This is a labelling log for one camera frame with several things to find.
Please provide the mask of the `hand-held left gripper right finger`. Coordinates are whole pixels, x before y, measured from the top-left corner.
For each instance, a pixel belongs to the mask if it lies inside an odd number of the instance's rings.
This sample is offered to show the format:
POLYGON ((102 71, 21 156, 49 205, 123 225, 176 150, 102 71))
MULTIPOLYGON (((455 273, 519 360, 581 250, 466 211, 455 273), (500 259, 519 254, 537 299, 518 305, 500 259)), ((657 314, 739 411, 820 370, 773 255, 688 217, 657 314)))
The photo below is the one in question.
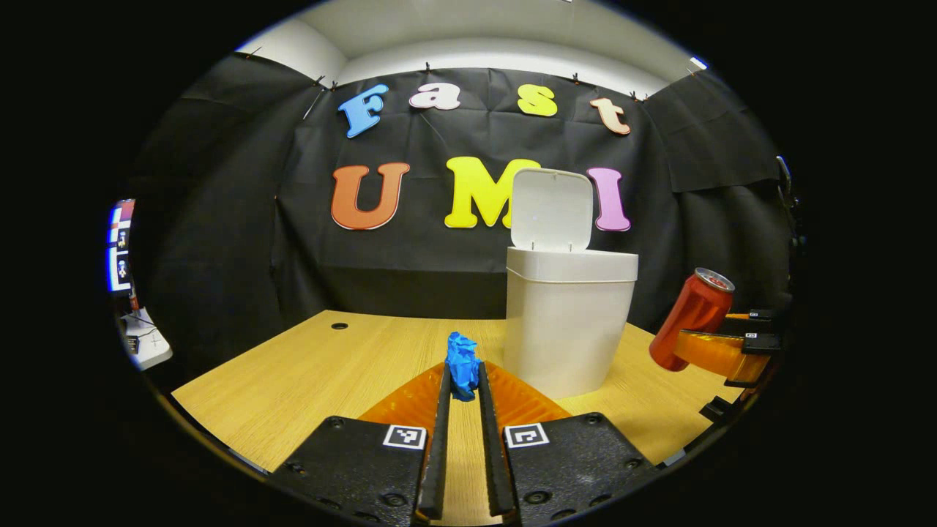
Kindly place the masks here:
POLYGON ((489 510, 503 523, 583 521, 659 474, 599 411, 566 416, 490 362, 478 375, 489 510))

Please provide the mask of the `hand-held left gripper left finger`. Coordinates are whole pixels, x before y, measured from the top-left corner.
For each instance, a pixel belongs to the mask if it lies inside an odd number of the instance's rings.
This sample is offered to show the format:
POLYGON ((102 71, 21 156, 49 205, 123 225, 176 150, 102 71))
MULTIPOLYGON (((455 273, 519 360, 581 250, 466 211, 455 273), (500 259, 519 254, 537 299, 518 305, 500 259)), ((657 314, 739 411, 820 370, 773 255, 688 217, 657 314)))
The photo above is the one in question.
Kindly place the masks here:
POLYGON ((438 363, 358 418, 328 416, 272 472, 341 524, 428 524, 443 514, 449 367, 438 363))

